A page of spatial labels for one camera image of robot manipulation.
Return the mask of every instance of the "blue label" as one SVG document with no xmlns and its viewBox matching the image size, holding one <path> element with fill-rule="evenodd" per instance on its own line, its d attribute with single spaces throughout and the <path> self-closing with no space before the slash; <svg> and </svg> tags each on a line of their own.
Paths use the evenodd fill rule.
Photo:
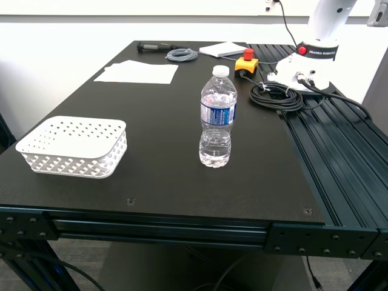
<svg viewBox="0 0 388 291">
<path fill-rule="evenodd" d="M 228 125 L 235 120 L 236 104 L 230 108 L 211 108 L 201 103 L 201 119 L 211 125 Z"/>
</svg>

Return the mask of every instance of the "white paper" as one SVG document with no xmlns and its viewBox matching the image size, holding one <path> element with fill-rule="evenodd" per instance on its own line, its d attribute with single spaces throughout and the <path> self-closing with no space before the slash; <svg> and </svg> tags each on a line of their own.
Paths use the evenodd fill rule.
<svg viewBox="0 0 388 291">
<path fill-rule="evenodd" d="M 95 82 L 170 84 L 177 68 L 177 65 L 150 65 L 125 61 L 106 67 Z"/>
<path fill-rule="evenodd" d="M 201 47 L 199 51 L 207 55 L 215 56 L 231 56 L 238 53 L 243 53 L 246 47 L 234 44 L 232 42 L 223 42 L 222 44 L 210 45 L 208 47 Z"/>
</svg>

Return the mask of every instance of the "coiled gray cable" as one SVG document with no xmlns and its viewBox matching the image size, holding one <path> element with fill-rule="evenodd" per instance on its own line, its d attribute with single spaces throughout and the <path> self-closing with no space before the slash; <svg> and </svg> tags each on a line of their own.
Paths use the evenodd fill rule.
<svg viewBox="0 0 388 291">
<path fill-rule="evenodd" d="M 166 59 L 174 62 L 186 62 L 196 59 L 198 53 L 189 48 L 178 48 L 176 50 L 171 50 L 166 56 Z"/>
</svg>

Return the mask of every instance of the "white plastic basket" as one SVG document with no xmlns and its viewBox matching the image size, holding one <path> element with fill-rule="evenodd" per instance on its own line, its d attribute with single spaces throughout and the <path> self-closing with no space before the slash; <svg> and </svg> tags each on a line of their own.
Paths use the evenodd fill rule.
<svg viewBox="0 0 388 291">
<path fill-rule="evenodd" d="M 127 150 L 125 122 L 56 116 L 16 145 L 37 173 L 106 178 Z"/>
</svg>

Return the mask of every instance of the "plastic water bottle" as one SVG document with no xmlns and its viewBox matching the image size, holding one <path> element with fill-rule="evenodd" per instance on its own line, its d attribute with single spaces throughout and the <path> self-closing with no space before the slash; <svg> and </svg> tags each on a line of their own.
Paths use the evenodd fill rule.
<svg viewBox="0 0 388 291">
<path fill-rule="evenodd" d="M 228 76 L 228 67 L 216 65 L 213 77 L 201 93 L 199 158 L 207 167 L 222 167 L 230 157 L 230 131 L 236 115 L 237 91 Z"/>
</svg>

